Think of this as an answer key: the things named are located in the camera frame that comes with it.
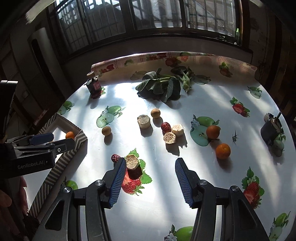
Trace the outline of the left human hand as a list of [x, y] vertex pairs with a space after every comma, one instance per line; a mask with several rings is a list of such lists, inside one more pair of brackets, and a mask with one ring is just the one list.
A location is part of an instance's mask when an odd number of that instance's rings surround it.
[[24, 226], [28, 203], [23, 176], [7, 179], [1, 177], [1, 221], [8, 225]]

